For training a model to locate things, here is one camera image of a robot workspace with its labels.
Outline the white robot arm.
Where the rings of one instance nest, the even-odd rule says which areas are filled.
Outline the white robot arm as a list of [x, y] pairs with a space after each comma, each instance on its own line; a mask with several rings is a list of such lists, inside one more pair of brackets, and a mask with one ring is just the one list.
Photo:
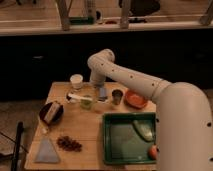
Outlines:
[[157, 171], [213, 171], [213, 113], [197, 86], [162, 78], [114, 63], [104, 49], [88, 58], [90, 82], [101, 86], [110, 78], [156, 105]]

